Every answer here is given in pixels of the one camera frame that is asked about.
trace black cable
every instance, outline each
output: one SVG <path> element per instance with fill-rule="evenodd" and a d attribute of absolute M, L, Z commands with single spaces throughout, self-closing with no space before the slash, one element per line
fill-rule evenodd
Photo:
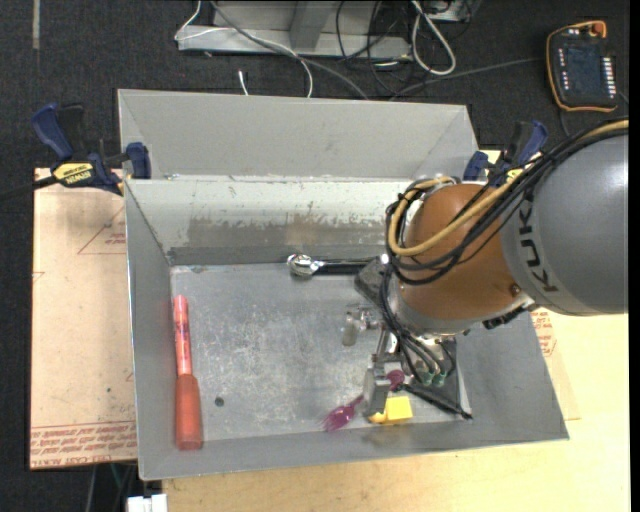
<path fill-rule="evenodd" d="M 370 50 L 375 45 L 380 43 L 385 37 L 387 37 L 397 22 L 393 22 L 389 27 L 389 29 L 384 34 L 378 36 L 373 42 L 369 43 L 367 41 L 367 44 L 365 46 L 363 46 L 356 52 L 350 55 L 347 55 L 344 49 L 344 44 L 342 42 L 342 33 L 340 31 L 340 13 L 342 12 L 342 8 L 344 7 L 345 3 L 346 3 L 346 0 L 342 0 L 338 5 L 338 8 L 336 9 L 336 37 L 338 38 L 338 44 L 340 45 L 340 53 L 342 54 L 342 60 L 340 62 L 345 62 L 346 64 L 349 64 L 350 60 L 355 59 L 356 57 L 362 55 L 364 52 L 366 52 L 367 50 Z"/>
<path fill-rule="evenodd" d="M 426 388 L 424 386 L 420 386 L 420 387 L 412 386 L 411 384 L 401 384 L 400 386 L 398 386 L 398 388 L 400 390 L 408 391 L 412 395 L 415 395 L 419 398 L 422 398 L 425 402 L 428 402 L 431 405 L 434 405 L 441 411 L 449 412 L 453 414 L 459 414 L 465 420 L 473 419 L 473 416 L 469 414 L 467 411 L 465 411 L 464 409 L 462 409 L 458 404 L 448 400 L 447 398 L 444 398 L 443 396 L 440 396 L 434 393 L 429 388 Z"/>
<path fill-rule="evenodd" d="M 33 192 L 34 190 L 38 190 L 40 188 L 48 187 L 49 185 L 53 185 L 54 183 L 57 183 L 57 180 L 53 176 L 48 176 L 27 185 L 21 185 L 7 192 L 0 193 L 0 202 L 7 201 L 9 199 L 27 194 L 29 192 Z"/>
<path fill-rule="evenodd" d="M 473 241 L 475 241 L 480 235 L 482 235 L 501 215 L 504 214 L 504 212 L 509 210 L 509 208 L 511 209 L 509 215 L 512 215 L 518 206 L 517 204 L 514 206 L 513 202 L 517 198 L 520 198 L 520 200 L 522 200 L 521 196 L 524 197 L 524 194 L 527 190 L 531 190 L 539 182 L 539 180 L 541 180 L 549 172 L 555 169 L 559 163 L 569 158 L 572 154 L 579 151 L 583 147 L 593 144 L 597 140 L 610 138 L 617 135 L 618 133 L 628 132 L 628 129 L 626 128 L 610 129 L 610 130 L 600 131 L 599 133 L 596 133 L 596 135 L 594 136 L 587 136 L 593 130 L 598 128 L 600 129 L 604 128 L 608 124 L 616 123 L 619 120 L 620 119 L 606 120 L 600 123 L 596 128 L 585 129 L 575 134 L 571 138 L 567 139 L 566 141 L 563 141 L 562 143 L 557 145 L 554 149 L 552 149 L 549 153 L 546 153 L 542 157 L 539 157 L 538 159 L 536 159 L 535 163 L 533 163 L 529 167 L 529 169 L 523 169 L 523 171 L 514 178 L 513 182 L 510 185 L 511 188 L 509 189 L 509 191 L 505 193 L 505 195 L 503 195 L 502 197 L 498 198 L 496 202 L 493 205 L 491 205 L 483 213 L 483 215 L 469 230 L 469 232 L 467 233 L 463 241 L 460 244 L 458 244 L 458 246 L 456 246 L 446 254 L 441 255 L 438 258 L 434 258 L 431 261 L 427 261 L 421 264 L 408 264 L 400 261 L 400 258 L 398 258 L 393 254 L 393 251 L 391 251 L 388 243 L 389 223 L 390 223 L 390 217 L 393 215 L 395 208 L 397 207 L 397 205 L 399 204 L 402 198 L 398 200 L 396 203 L 393 203 L 392 205 L 390 205 L 390 207 L 387 209 L 385 240 L 386 240 L 386 248 L 387 248 L 389 259 L 390 259 L 390 266 L 393 269 L 394 273 L 398 276 L 400 280 L 406 283 L 409 283 L 411 285 L 428 284 L 430 282 L 435 281 L 442 275 L 444 275 L 451 268 L 453 268 L 453 266 L 460 263 L 460 259 L 464 250 Z M 408 210 L 408 207 L 407 209 L 405 209 L 403 216 L 401 216 L 400 222 L 398 223 L 399 226 L 404 224 L 403 220 L 407 210 Z M 399 233 L 396 232 L 392 235 L 396 237 L 396 240 L 397 240 Z M 424 279 L 412 280 L 402 275 L 402 273 L 400 272 L 400 270 L 402 269 L 410 270 L 410 271 L 432 270 L 432 271 L 435 271 L 435 273 Z"/>
<path fill-rule="evenodd" d="M 438 82 L 442 82 L 444 80 L 453 80 L 454 78 L 462 78 L 465 76 L 469 76 L 469 75 L 475 75 L 477 73 L 486 73 L 487 71 L 493 71 L 496 69 L 501 69 L 501 68 L 506 68 L 506 67 L 510 67 L 510 66 L 516 66 L 519 64 L 526 64 L 529 62 L 536 62 L 542 60 L 539 57 L 532 57 L 532 58 L 528 58 L 528 59 L 518 59 L 518 60 L 512 60 L 509 62 L 503 62 L 501 64 L 493 64 L 491 66 L 485 66 L 482 68 L 476 68 L 476 69 L 471 69 L 469 71 L 461 71 L 459 73 L 452 73 L 450 75 L 445 75 L 445 76 L 441 76 L 438 78 L 429 78 L 427 80 L 424 80 L 418 84 L 414 84 L 414 85 L 409 85 L 407 87 L 405 87 L 404 89 L 398 91 L 398 93 L 394 96 L 392 96 L 391 98 L 389 98 L 389 101 L 395 101 L 397 98 L 400 98 L 402 96 L 406 96 L 409 93 L 412 92 L 416 92 L 424 87 L 427 87 L 431 84 L 435 84 Z"/>
<path fill-rule="evenodd" d="M 98 472 L 98 465 L 94 464 L 91 471 L 91 480 L 89 481 L 89 491 L 87 492 L 87 502 L 84 506 L 84 512 L 91 512 L 93 509 L 93 491 L 96 486 L 96 473 Z"/>
<path fill-rule="evenodd" d="M 571 137 L 571 133 L 569 132 L 569 129 L 567 128 L 567 122 L 566 119 L 564 117 L 564 110 L 561 108 L 558 108 L 558 117 L 560 118 L 560 126 L 562 126 L 562 131 L 564 132 L 564 134 L 567 137 Z"/>

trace metal tool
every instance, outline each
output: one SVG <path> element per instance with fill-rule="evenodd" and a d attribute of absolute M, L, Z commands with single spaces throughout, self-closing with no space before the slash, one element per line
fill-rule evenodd
<path fill-rule="evenodd" d="M 314 260 L 306 254 L 292 254 L 287 258 L 291 273 L 299 277 L 315 274 L 355 274 L 362 270 L 373 258 Z"/>

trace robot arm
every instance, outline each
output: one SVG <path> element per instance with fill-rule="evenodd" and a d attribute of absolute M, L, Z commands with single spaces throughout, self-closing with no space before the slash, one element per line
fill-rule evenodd
<path fill-rule="evenodd" d="M 389 209 L 386 300 L 397 321 L 443 336 L 537 306 L 625 312 L 627 146 L 628 118 L 573 137 L 502 185 L 414 184 Z"/>

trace highlighter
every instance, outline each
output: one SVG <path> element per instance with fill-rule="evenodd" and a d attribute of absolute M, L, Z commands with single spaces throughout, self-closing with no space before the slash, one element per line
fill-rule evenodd
<path fill-rule="evenodd" d="M 176 338 L 176 445 L 179 450 L 202 448 L 200 390 L 193 376 L 189 304 L 184 295 L 173 299 Z"/>

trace cable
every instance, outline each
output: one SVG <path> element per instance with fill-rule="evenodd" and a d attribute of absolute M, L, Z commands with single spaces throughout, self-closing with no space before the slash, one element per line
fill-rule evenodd
<path fill-rule="evenodd" d="M 542 60 L 539 57 L 532 57 L 532 58 L 528 58 L 528 59 L 518 59 L 518 60 L 512 60 L 509 62 L 503 62 L 501 64 L 492 64 L 491 66 L 485 66 L 482 68 L 476 68 L 476 69 L 471 69 L 469 71 L 461 71 L 459 73 L 454 73 L 451 75 L 447 75 L 447 76 L 441 76 L 439 78 L 432 78 L 430 80 L 425 80 L 423 82 L 420 82 L 418 84 L 413 84 L 410 86 L 405 87 L 404 89 L 402 89 L 401 91 L 398 92 L 398 94 L 396 94 L 395 96 L 389 98 L 389 101 L 395 101 L 397 98 L 401 97 L 401 96 L 405 96 L 406 94 L 410 93 L 410 92 L 414 92 L 418 89 L 422 89 L 424 87 L 427 87 L 431 84 L 435 84 L 438 82 L 442 82 L 443 80 L 452 80 L 454 78 L 462 78 L 464 76 L 469 76 L 469 75 L 475 75 L 477 73 L 485 73 L 487 71 L 493 71 L 495 69 L 501 69 L 501 68 L 506 68 L 506 67 L 510 67 L 510 66 L 516 66 L 518 64 L 526 64 L 528 62 L 535 62 L 535 61 L 539 61 Z"/>
<path fill-rule="evenodd" d="M 193 23 L 193 20 L 195 20 L 198 17 L 198 15 L 200 14 L 201 7 L 202 7 L 202 1 L 199 0 L 195 12 L 191 15 L 191 17 L 187 21 L 185 21 L 180 26 L 180 28 L 174 34 L 173 40 L 175 42 L 181 43 L 182 41 L 186 41 L 187 39 L 193 39 L 193 38 L 196 38 L 196 37 L 201 37 L 201 36 L 203 36 L 205 34 L 209 34 L 211 32 L 219 32 L 221 30 L 229 30 L 229 28 L 227 28 L 227 27 L 213 27 L 213 28 L 210 28 L 210 29 L 207 29 L 207 30 L 203 30 L 202 32 L 198 32 L 197 34 L 191 34 L 190 36 L 178 37 L 178 34 L 180 34 L 180 32 L 183 32 L 184 29 L 187 26 L 191 25 L 191 23 Z"/>
<path fill-rule="evenodd" d="M 391 32 L 393 27 L 396 25 L 397 20 L 394 21 L 391 24 L 391 26 L 389 27 L 387 32 L 385 32 L 384 34 L 378 36 L 373 42 L 371 42 L 371 43 L 367 42 L 367 44 L 365 46 L 363 46 L 362 48 L 360 48 L 359 50 L 355 51 L 354 53 L 352 53 L 350 55 L 347 55 L 347 53 L 346 53 L 346 51 L 344 49 L 344 44 L 342 42 L 342 33 L 340 31 L 340 13 L 342 12 L 342 8 L 344 7 L 345 3 L 346 3 L 346 0 L 342 0 L 340 2 L 340 4 L 338 5 L 338 8 L 336 9 L 336 37 L 338 38 L 338 45 L 340 45 L 340 53 L 342 53 L 342 61 L 343 62 L 348 62 L 348 61 L 350 61 L 352 59 L 355 59 L 359 55 L 362 55 L 367 50 L 373 48 L 380 41 L 382 41 L 385 37 L 387 37 L 389 35 L 389 32 Z"/>
<path fill-rule="evenodd" d="M 96 486 L 96 473 L 98 472 L 98 465 L 93 465 L 93 470 L 91 471 L 91 480 L 89 481 L 89 492 L 87 493 L 87 502 L 84 507 L 84 512 L 91 512 L 93 508 L 93 490 Z"/>
<path fill-rule="evenodd" d="M 242 87 L 244 95 L 249 96 L 249 91 L 247 91 L 247 86 L 244 84 L 244 76 L 241 69 L 238 70 L 238 78 L 240 79 L 240 87 Z"/>
<path fill-rule="evenodd" d="M 463 241 L 460 244 L 449 250 L 446 254 L 420 264 L 409 264 L 401 261 L 398 257 L 398 254 L 396 254 L 392 249 L 392 244 L 389 241 L 389 238 L 401 240 L 401 226 L 402 224 L 404 224 L 407 205 L 405 205 L 405 212 L 398 220 L 398 223 L 400 223 L 400 225 L 394 230 L 391 229 L 391 218 L 396 208 L 403 201 L 406 202 L 406 199 L 409 200 L 408 202 L 416 200 L 417 195 L 415 191 L 419 190 L 419 184 L 414 185 L 410 190 L 408 190 L 408 192 L 405 192 L 404 195 L 401 195 L 400 199 L 397 202 L 393 203 L 387 208 L 387 236 L 385 244 L 387 247 L 390 266 L 393 268 L 393 272 L 403 282 L 412 285 L 428 284 L 442 277 L 455 265 L 460 264 L 463 261 L 468 261 L 468 259 L 470 259 L 477 253 L 477 251 L 475 251 L 470 257 L 461 261 L 461 256 L 466 248 L 479 236 L 481 236 L 487 229 L 489 229 L 494 224 L 494 222 L 496 222 L 502 215 L 513 215 L 527 190 L 531 190 L 544 176 L 557 168 L 557 166 L 562 161 L 569 158 L 571 155 L 573 155 L 583 147 L 586 147 L 604 138 L 613 137 L 621 133 L 627 133 L 628 125 L 628 116 L 624 118 L 604 121 L 595 128 L 583 130 L 582 132 L 575 134 L 570 139 L 563 141 L 561 144 L 553 148 L 549 153 L 546 153 L 541 157 L 533 160 L 532 163 L 528 164 L 528 167 L 525 167 L 518 176 L 513 178 L 513 180 L 505 186 L 505 192 L 485 209 L 484 213 L 482 213 L 480 218 L 474 223 L 474 225 L 465 235 Z M 414 192 L 414 194 L 409 197 L 409 192 Z M 478 207 L 478 205 L 480 205 L 481 203 L 482 201 L 479 201 L 475 206 Z M 466 215 L 468 215 L 472 210 L 473 207 L 467 208 Z M 499 231 L 499 229 L 502 228 L 504 223 L 505 222 L 503 219 L 503 223 L 497 230 L 495 230 L 494 233 L 490 235 L 490 238 L 494 236 L 495 233 Z M 447 228 L 450 228 L 452 225 L 454 225 L 454 223 L 449 224 Z M 412 280 L 404 276 L 401 270 L 431 270 L 433 274 L 424 279 Z"/>
<path fill-rule="evenodd" d="M 323 71 L 326 71 L 327 73 L 330 73 L 332 75 L 334 75 L 335 77 L 339 78 L 340 80 L 342 80 L 343 82 L 345 82 L 346 84 L 348 84 L 352 89 L 354 89 L 363 99 L 368 100 L 369 97 L 364 93 L 364 91 L 362 89 L 360 89 L 360 87 L 358 87 L 352 80 L 350 80 L 349 78 L 347 78 L 346 76 L 344 76 L 341 73 L 338 73 L 337 71 L 324 66 L 323 64 L 320 64 L 318 62 L 309 60 L 309 59 L 305 59 L 303 57 L 301 57 L 300 55 L 298 55 L 296 52 L 294 52 L 293 50 L 291 50 L 290 48 L 287 48 L 286 46 L 283 46 L 281 44 L 278 43 L 272 43 L 270 41 L 266 41 L 264 39 L 261 39 L 259 37 L 256 37 L 252 34 L 250 34 L 249 32 L 247 32 L 246 30 L 240 28 L 236 23 L 234 23 L 232 20 L 229 19 L 229 17 L 224 13 L 224 11 L 222 9 L 220 9 L 220 7 L 218 6 L 218 3 L 210 0 L 211 5 L 216 9 L 217 13 L 220 15 L 220 17 L 234 30 L 236 30 L 239 34 L 242 34 L 244 37 L 246 37 L 247 39 L 253 41 L 254 43 L 259 44 L 260 46 L 267 48 L 271 51 L 274 51 L 276 53 L 279 53 L 281 55 L 285 55 L 287 57 L 291 57 L 295 60 L 297 60 L 298 62 L 300 62 L 304 67 L 305 70 L 308 70 L 309 68 L 307 67 L 307 65 L 316 67 L 318 69 L 322 69 Z M 308 71 L 309 74 L 309 80 L 312 81 L 312 76 L 311 76 L 311 72 Z"/>
<path fill-rule="evenodd" d="M 438 28 L 435 26 L 433 21 L 431 21 L 429 16 L 422 10 L 422 6 L 420 5 L 420 3 L 417 2 L 416 0 L 412 0 L 411 4 L 414 6 L 416 11 L 418 11 L 418 15 L 416 16 L 416 20 L 415 20 L 415 22 L 413 24 L 413 30 L 411 32 L 411 45 L 412 45 L 413 58 L 416 60 L 418 65 L 422 69 L 424 69 L 427 73 L 430 73 L 430 74 L 436 75 L 436 76 L 444 76 L 444 75 L 451 74 L 453 72 L 453 70 L 456 68 L 456 56 L 453 53 L 453 50 L 451 49 L 451 46 L 449 46 L 449 43 L 444 38 L 442 33 L 438 30 Z M 427 64 L 425 64 L 424 61 L 420 58 L 420 55 L 418 54 L 418 44 L 417 44 L 418 28 L 420 26 L 420 19 L 424 19 L 425 20 L 427 25 L 429 25 L 429 28 L 431 29 L 431 31 L 435 34 L 435 36 L 438 38 L 440 43 L 442 43 L 442 46 L 444 47 L 445 51 L 449 55 L 449 60 L 451 61 L 451 64 L 449 65 L 449 67 L 447 69 L 445 69 L 445 70 L 433 69 L 432 67 L 429 67 Z"/>

